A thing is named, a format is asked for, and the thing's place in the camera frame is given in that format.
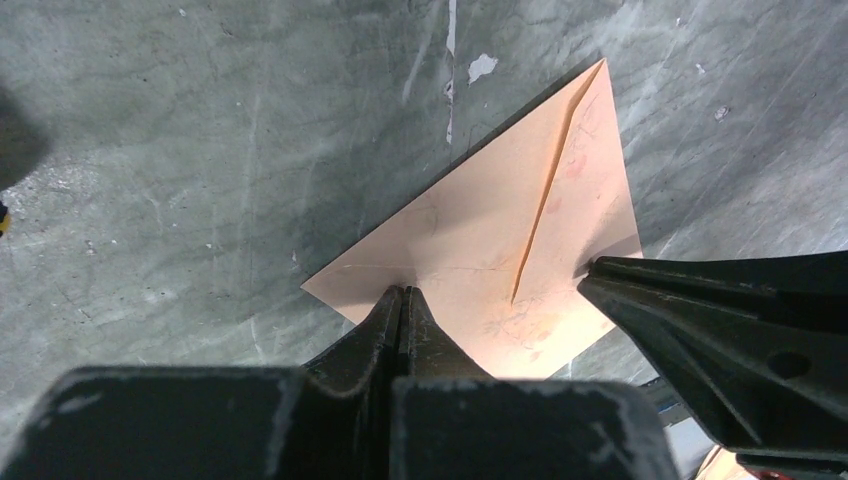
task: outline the folded paper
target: folded paper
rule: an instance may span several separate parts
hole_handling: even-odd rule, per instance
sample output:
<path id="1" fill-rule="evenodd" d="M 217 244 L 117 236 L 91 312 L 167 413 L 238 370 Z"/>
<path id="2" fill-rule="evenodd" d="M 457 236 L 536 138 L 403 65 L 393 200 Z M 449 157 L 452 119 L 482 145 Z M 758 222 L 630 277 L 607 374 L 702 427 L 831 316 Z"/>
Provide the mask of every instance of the folded paper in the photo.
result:
<path id="1" fill-rule="evenodd" d="M 612 329 L 576 291 L 602 254 L 641 255 L 605 60 L 303 289 L 360 323 L 390 285 L 417 286 L 489 373 L 545 378 Z"/>

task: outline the gray floor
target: gray floor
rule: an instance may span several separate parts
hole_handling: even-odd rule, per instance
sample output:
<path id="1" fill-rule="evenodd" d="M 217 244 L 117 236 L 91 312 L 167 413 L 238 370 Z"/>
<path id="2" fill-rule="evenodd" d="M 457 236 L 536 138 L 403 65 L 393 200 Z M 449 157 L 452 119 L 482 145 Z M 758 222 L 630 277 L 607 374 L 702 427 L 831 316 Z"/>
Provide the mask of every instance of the gray floor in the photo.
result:
<path id="1" fill-rule="evenodd" d="M 0 3 L 0 453 L 75 365 L 309 359 L 301 282 L 600 56 L 646 256 L 848 242 L 844 1 L 186 1 Z"/>

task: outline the scratch mark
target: scratch mark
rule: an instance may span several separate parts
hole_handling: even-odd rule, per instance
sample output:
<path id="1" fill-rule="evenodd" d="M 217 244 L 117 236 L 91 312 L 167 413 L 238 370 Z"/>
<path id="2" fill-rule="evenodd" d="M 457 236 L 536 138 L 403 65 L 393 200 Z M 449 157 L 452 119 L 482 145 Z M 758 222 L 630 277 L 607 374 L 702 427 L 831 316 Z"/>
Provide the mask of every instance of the scratch mark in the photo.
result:
<path id="1" fill-rule="evenodd" d="M 383 63 L 386 64 L 386 73 L 391 74 L 392 73 L 392 62 L 391 62 L 392 53 L 391 53 L 391 48 L 389 46 L 389 42 L 386 39 L 386 37 L 383 35 L 383 27 L 382 26 L 379 26 L 377 28 L 377 35 L 379 36 L 380 43 L 383 45 L 383 48 L 381 49 L 381 51 L 383 53 L 383 55 L 382 55 L 383 60 L 384 60 Z"/>
<path id="2" fill-rule="evenodd" d="M 424 54 L 427 53 L 427 47 L 433 40 L 433 31 L 436 29 L 436 20 L 438 19 L 439 10 L 442 9 L 442 2 L 433 2 L 430 6 L 430 12 L 427 13 L 425 20 L 424 34 L 421 37 L 421 42 L 418 44 L 418 54 L 415 55 L 415 61 L 412 62 L 412 69 L 409 71 L 409 76 L 403 84 L 403 92 L 401 94 L 401 104 L 406 105 L 409 100 L 409 94 L 412 91 L 412 83 L 415 77 L 418 76 L 418 70 L 421 69 L 421 64 L 424 62 Z"/>
<path id="3" fill-rule="evenodd" d="M 757 234 L 760 233 L 760 230 L 762 230 L 766 223 L 768 223 L 768 220 L 765 218 L 760 221 L 760 224 L 757 225 L 757 228 L 755 228 L 754 231 L 751 232 L 751 235 L 748 235 L 748 239 L 745 240 L 745 243 L 743 243 L 742 246 L 739 247 L 739 250 L 736 253 L 736 258 L 739 258 L 739 256 L 742 255 L 742 252 L 744 252 L 745 249 L 748 248 L 748 245 L 751 243 L 751 240 L 753 240 L 754 237 L 756 237 Z"/>
<path id="4" fill-rule="evenodd" d="M 212 201 L 212 243 L 218 245 L 218 205 Z M 218 293 L 218 252 L 212 251 L 212 291 Z"/>
<path id="5" fill-rule="evenodd" d="M 262 97 L 265 94 L 265 89 L 268 84 L 268 56 L 263 51 L 264 64 L 262 66 L 261 77 L 256 84 L 256 93 L 253 96 L 253 107 L 251 111 L 250 132 L 248 133 L 248 155 L 243 172 L 243 184 L 241 199 L 241 210 L 245 213 L 244 217 L 239 221 L 238 226 L 238 241 L 239 246 L 245 242 L 244 223 L 249 220 L 250 226 L 247 232 L 247 263 L 248 271 L 248 292 L 253 292 L 253 229 L 256 225 L 256 201 L 254 195 L 254 183 L 259 170 L 259 149 L 256 142 L 256 132 L 259 129 L 259 115 L 262 109 Z M 248 313 L 252 314 L 251 302 L 248 300 Z"/>
<path id="6" fill-rule="evenodd" d="M 628 457 L 619 450 L 616 443 L 609 437 L 609 435 L 607 435 L 603 424 L 600 422 L 592 422 L 592 430 L 594 430 L 595 433 L 604 440 L 604 444 L 598 448 L 598 451 L 589 453 L 589 460 L 594 463 L 603 464 L 608 462 L 610 457 L 614 457 L 622 465 L 626 465 L 630 471 L 633 471 L 632 462 L 629 461 Z"/>
<path id="7" fill-rule="evenodd" d="M 751 35 L 751 37 L 748 39 L 748 43 L 747 43 L 747 44 L 745 44 L 745 47 L 742 49 L 742 51 L 747 51 L 747 50 L 748 50 L 748 48 L 749 48 L 749 47 L 751 46 L 751 44 L 754 42 L 754 38 L 756 37 L 756 33 L 757 33 L 758 31 L 759 31 L 759 27 L 757 28 L 757 31 L 755 31 L 755 32 L 754 32 L 754 34 L 752 34 L 752 35 Z M 724 82 L 725 82 L 725 80 L 726 80 L 726 79 L 727 79 L 727 77 L 730 75 L 730 73 L 733 71 L 733 69 L 736 67 L 736 62 L 737 62 L 737 61 L 738 61 L 741 57 L 742 57 L 742 55 L 737 55 L 737 56 L 736 56 L 736 57 L 735 57 L 735 58 L 734 58 L 734 59 L 730 62 L 730 64 L 727 66 L 727 68 L 725 68 L 725 69 L 724 69 L 724 74 L 722 74 L 721 78 L 718 80 L 718 82 L 717 82 L 717 84 L 716 84 L 717 86 L 716 86 L 715 90 L 713 90 L 712 95 L 710 95 L 710 97 L 709 97 L 709 98 L 710 98 L 710 103 L 712 103 L 713 99 L 716 97 L 716 95 L 718 94 L 718 92 L 720 92 L 720 91 L 722 90 L 722 87 L 724 87 Z M 678 158 L 678 152 L 680 151 L 680 147 L 681 147 L 681 146 L 683 145 L 683 143 L 684 143 L 684 142 L 686 142 L 686 140 L 689 138 L 689 134 L 691 134 L 691 133 L 692 133 L 692 131 L 694 130 L 695 125 L 696 125 L 697 123 L 698 123 L 698 119 L 697 119 L 697 118 L 695 118 L 694 120 L 692 120 L 692 122 L 689 124 L 689 127 L 686 129 L 686 131 L 683 133 L 683 136 L 680 138 L 680 142 L 678 142 L 677 146 L 676 146 L 676 147 L 674 147 L 674 150 L 673 150 L 673 152 L 674 152 L 674 153 L 672 153 L 672 155 L 671 155 L 671 157 L 670 157 L 670 158 L 672 158 L 672 159 L 676 159 L 676 158 Z M 653 189 L 653 187 L 654 187 L 654 185 L 657 183 L 657 181 L 658 181 L 660 178 L 662 178 L 662 175 L 654 175 L 654 176 L 651 178 L 651 180 L 648 182 L 648 186 L 645 188 L 645 191 L 646 191 L 646 192 L 651 192 L 651 191 L 652 191 L 652 189 Z"/>
<path id="8" fill-rule="evenodd" d="M 184 338 L 180 339 L 180 344 L 183 346 L 183 356 L 188 356 L 191 352 L 197 350 L 194 345 L 188 343 Z"/>
<path id="9" fill-rule="evenodd" d="M 203 36 L 203 39 L 206 41 L 206 45 L 209 48 L 213 48 L 215 46 L 215 42 L 212 40 L 212 37 L 210 37 L 209 34 L 206 33 L 206 30 L 203 29 L 203 25 L 200 24 L 200 21 L 197 20 L 197 17 L 192 16 L 191 23 L 200 32 L 200 35 Z"/>
<path id="10" fill-rule="evenodd" d="M 695 8 L 692 10 L 690 20 L 695 19 L 698 16 L 698 13 L 700 12 L 701 6 L 703 4 L 704 1 L 700 0 L 695 5 Z M 674 53 L 674 49 L 677 47 L 678 42 L 680 42 L 680 39 L 683 37 L 684 35 L 682 33 L 674 35 L 674 41 L 671 42 L 671 44 L 668 46 L 668 50 L 666 51 L 666 54 L 663 57 L 662 61 L 659 62 L 659 65 L 657 65 L 657 69 L 654 71 L 653 75 L 651 75 L 650 79 L 645 82 L 645 85 L 642 87 L 642 91 L 639 93 L 639 98 L 635 102 L 633 102 L 633 107 L 631 107 L 630 113 L 627 115 L 627 119 L 623 122 L 623 125 L 626 129 L 630 129 L 630 126 L 633 125 L 633 117 L 639 112 L 641 112 L 642 103 L 644 103 L 646 99 L 652 98 L 653 94 L 657 91 L 657 77 L 662 72 L 665 63 L 668 61 L 669 58 L 671 58 L 671 54 Z"/>
<path id="11" fill-rule="evenodd" d="M 97 393 L 95 395 L 80 395 L 78 397 L 74 397 L 70 400 L 62 402 L 62 404 L 56 408 L 56 411 L 62 414 L 74 413 L 79 410 L 82 410 L 83 408 L 89 405 L 96 403 L 101 398 L 103 398 L 102 393 Z"/>
<path id="12" fill-rule="evenodd" d="M 362 210 L 362 214 L 359 216 L 359 226 L 356 227 L 356 237 L 362 238 L 362 228 L 365 225 L 365 210 Z"/>
<path id="13" fill-rule="evenodd" d="M 369 105 L 369 103 L 371 103 L 371 88 L 368 88 L 368 90 L 366 90 L 366 91 L 365 91 L 365 97 L 364 97 L 364 98 L 363 98 L 363 100 L 362 100 L 362 107 L 361 107 L 361 108 L 360 108 L 360 107 L 357 107 L 357 106 L 356 106 L 356 101 L 354 101 L 354 107 L 355 107 L 358 111 L 365 112 L 365 111 L 366 111 L 366 108 L 367 108 L 367 107 L 368 107 L 368 105 Z M 358 136 L 358 134 L 359 134 L 359 128 L 360 128 L 360 126 L 361 126 L 363 123 L 365 123 L 365 122 L 361 122 L 361 121 L 354 121 L 354 122 L 353 122 L 353 130 L 351 131 L 351 133 L 350 133 L 350 139 L 349 139 L 349 140 L 348 140 L 348 142 L 347 142 L 347 153 L 348 153 L 348 155 L 350 155 L 350 154 L 353 152 L 353 146 L 354 146 L 354 143 L 355 143 L 357 140 L 359 140 L 359 136 Z"/>
<path id="14" fill-rule="evenodd" d="M 259 340 L 256 338 L 256 321 L 253 317 L 250 317 L 250 334 L 253 336 L 253 346 L 256 348 L 256 353 L 259 354 L 259 361 L 262 362 L 263 365 L 267 365 L 268 362 L 265 360 L 265 352 L 262 351 L 262 347 L 259 346 Z"/>
<path id="15" fill-rule="evenodd" d="M 633 382 L 635 382 L 635 381 L 636 381 L 636 377 L 638 377 L 641 373 L 642 373 L 642 371 L 641 371 L 641 370 L 639 370 L 639 371 L 636 371 L 635 373 L 633 373 L 633 375 L 629 375 L 629 376 L 627 377 L 627 382 L 625 382 L 625 383 L 633 383 Z"/>
<path id="16" fill-rule="evenodd" d="M 73 300 L 71 300 L 71 297 L 69 297 L 69 296 L 68 296 L 68 294 L 67 294 L 67 293 L 65 293 L 65 292 L 64 292 L 64 290 L 62 290 L 62 289 L 59 287 L 59 285 L 56 285 L 56 290 L 59 290 L 59 293 L 61 293 L 61 294 L 62 294 L 62 296 L 63 296 L 63 297 L 65 297 L 65 300 L 67 300 L 67 301 L 68 301 L 68 303 L 70 303 L 70 304 L 71 304 L 71 305 L 73 305 L 73 306 L 76 306 L 76 305 L 74 305 Z"/>
<path id="17" fill-rule="evenodd" d="M 844 242 L 840 243 L 839 246 L 836 247 L 835 251 L 842 250 L 842 248 L 845 247 L 845 246 L 848 246 L 848 239 L 846 239 Z"/>
<path id="18" fill-rule="evenodd" d="M 273 352 L 271 352 L 271 355 L 274 357 L 276 357 L 280 353 L 280 339 L 283 336 L 282 330 L 278 328 L 275 328 L 275 330 L 277 331 L 277 333 L 274 334 L 274 350 Z"/>
<path id="19" fill-rule="evenodd" d="M 830 31 L 833 29 L 834 25 L 836 25 L 836 22 L 840 18 L 842 18 L 842 15 L 846 11 L 848 11 L 848 6 L 846 6 L 845 9 L 843 9 L 842 14 L 834 16 L 834 20 L 831 21 L 830 25 L 828 25 L 828 27 L 824 30 L 824 32 L 822 32 L 821 38 L 819 38 L 819 40 L 816 42 L 816 44 L 813 46 L 813 48 L 811 48 L 807 52 L 807 54 L 804 55 L 804 58 L 800 62 L 798 62 L 798 65 L 795 67 L 795 70 L 792 70 L 792 73 L 790 73 L 789 76 L 786 77 L 786 80 L 784 80 L 783 84 L 780 86 L 780 88 L 777 90 L 777 92 L 775 92 L 774 96 L 771 99 L 771 102 L 769 102 L 768 106 L 766 106 L 765 110 L 763 110 L 763 113 L 760 114 L 760 118 L 758 118 L 757 122 L 754 123 L 754 126 L 751 127 L 751 130 L 748 131 L 748 134 L 745 135 L 745 138 L 742 139 L 742 141 L 739 143 L 739 146 L 736 147 L 736 150 L 733 151 L 733 154 L 730 155 L 730 157 L 728 157 L 727 163 L 724 164 L 723 167 L 721 167 L 721 169 L 718 171 L 718 174 L 713 178 L 713 181 L 709 185 L 707 185 L 707 188 L 705 188 L 704 191 L 701 192 L 701 194 L 698 196 L 698 198 L 695 199 L 695 202 L 692 203 L 692 207 L 689 209 L 689 212 L 686 214 L 685 217 L 683 217 L 683 221 L 681 222 L 682 225 L 688 224 L 688 222 L 691 220 L 692 213 L 695 212 L 695 207 L 697 207 L 698 204 L 701 203 L 701 201 L 704 199 L 704 196 L 706 196 L 707 192 L 709 192 L 716 185 L 716 183 L 718 183 L 719 179 L 722 178 L 722 176 L 724 176 L 724 172 L 727 170 L 727 168 L 730 165 L 732 165 L 733 163 L 735 163 L 736 157 L 739 155 L 739 151 L 742 150 L 742 147 L 745 146 L 746 143 L 748 143 L 748 139 L 751 138 L 751 135 L 754 133 L 754 130 L 756 130 L 757 127 L 760 126 L 760 123 L 762 123 L 762 121 L 765 118 L 768 111 L 771 110 L 771 107 L 774 105 L 774 102 L 776 102 L 777 99 L 779 97 L 781 97 L 781 93 L 783 93 L 783 90 L 786 88 L 787 85 L 789 85 L 789 82 L 792 81 L 793 78 L 795 78 L 795 74 L 797 74 L 801 70 L 801 68 L 804 65 L 807 64 L 807 61 L 812 57 L 812 55 L 814 53 L 818 52 L 819 47 L 821 47 L 821 43 L 827 37 L 827 34 L 830 33 Z M 666 250 L 668 250 L 668 247 L 672 244 L 672 242 L 674 242 L 674 239 L 677 238 L 677 234 L 679 232 L 680 232 L 680 229 L 677 229 L 677 230 L 674 231 L 674 233 L 671 234 L 671 237 L 669 237 L 668 241 L 665 242 L 665 245 L 663 245 L 663 247 L 660 249 L 659 253 L 657 254 L 657 258 L 663 258 L 663 254 L 665 253 Z"/>
<path id="20" fill-rule="evenodd" d="M 160 207 L 159 202 L 154 200 L 153 195 L 151 195 L 147 192 L 142 192 L 141 194 L 144 196 L 144 198 L 147 199 L 147 201 L 150 202 L 151 205 L 153 205 L 153 212 L 156 214 L 156 223 L 159 224 L 159 236 L 164 235 L 165 226 L 162 223 L 162 211 L 159 208 Z"/>

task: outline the paper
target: paper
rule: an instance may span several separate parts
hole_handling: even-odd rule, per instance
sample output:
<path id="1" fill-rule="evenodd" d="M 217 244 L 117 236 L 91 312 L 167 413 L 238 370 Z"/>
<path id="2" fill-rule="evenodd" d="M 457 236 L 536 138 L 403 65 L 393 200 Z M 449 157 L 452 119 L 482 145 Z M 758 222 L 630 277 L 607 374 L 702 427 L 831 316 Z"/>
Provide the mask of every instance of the paper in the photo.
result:
<path id="1" fill-rule="evenodd" d="M 546 378 L 612 323 L 588 262 L 641 256 L 605 60 L 303 284 L 360 323 L 390 285 L 499 378 Z"/>
<path id="2" fill-rule="evenodd" d="M 736 454 L 715 446 L 704 459 L 695 480 L 754 480 L 736 461 Z"/>

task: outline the white paint mark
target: white paint mark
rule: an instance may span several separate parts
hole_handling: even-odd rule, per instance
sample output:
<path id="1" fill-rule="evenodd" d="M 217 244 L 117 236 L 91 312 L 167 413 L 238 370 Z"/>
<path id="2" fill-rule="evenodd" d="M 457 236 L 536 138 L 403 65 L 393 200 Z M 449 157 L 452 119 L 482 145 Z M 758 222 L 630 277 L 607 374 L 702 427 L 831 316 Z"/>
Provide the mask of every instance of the white paint mark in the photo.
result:
<path id="1" fill-rule="evenodd" d="M 72 398 L 72 399 L 70 399 L 66 402 L 62 402 L 62 404 L 59 405 L 58 408 L 56 408 L 56 411 L 61 413 L 61 414 L 74 413 L 74 412 L 82 410 L 83 408 L 97 402 L 101 398 L 103 398 L 102 393 L 98 393 L 98 394 L 95 394 L 95 395 L 88 395 L 88 396 L 81 395 L 79 397 L 74 397 L 74 398 Z"/>
<path id="2" fill-rule="evenodd" d="M 448 0 L 448 38 L 445 39 L 445 47 L 451 57 L 451 76 L 445 85 L 445 95 L 448 97 L 448 127 L 445 132 L 445 141 L 450 145 L 453 143 L 453 81 L 456 77 L 456 0 Z"/>
<path id="3" fill-rule="evenodd" d="M 487 54 L 482 54 L 477 60 L 471 62 L 468 66 L 468 84 L 476 82 L 483 75 L 488 75 L 495 71 L 495 65 L 498 64 L 498 59 L 490 57 Z"/>
<path id="4" fill-rule="evenodd" d="M 717 122 L 721 122 L 724 120 L 724 117 L 726 117 L 728 113 L 730 113 L 730 107 L 728 107 L 727 105 L 722 105 L 718 108 L 718 110 L 715 111 L 715 113 L 713 114 L 713 118 L 715 118 Z"/>
<path id="5" fill-rule="evenodd" d="M 456 0 L 448 0 L 448 38 L 445 46 L 456 57 Z"/>
<path id="6" fill-rule="evenodd" d="M 427 53 L 427 47 L 430 46 L 430 41 L 433 39 L 433 31 L 436 29 L 436 20 L 438 19 L 441 7 L 442 2 L 433 2 L 430 5 L 430 12 L 427 13 L 427 19 L 424 24 L 424 34 L 421 36 L 421 42 L 418 44 L 418 53 L 415 55 L 415 61 L 412 62 L 412 69 L 409 71 L 409 76 L 403 84 L 403 92 L 401 93 L 402 105 L 406 105 L 406 101 L 409 100 L 412 83 L 415 81 L 415 77 L 418 76 L 418 70 L 421 69 L 421 63 L 424 62 L 424 54 Z"/>

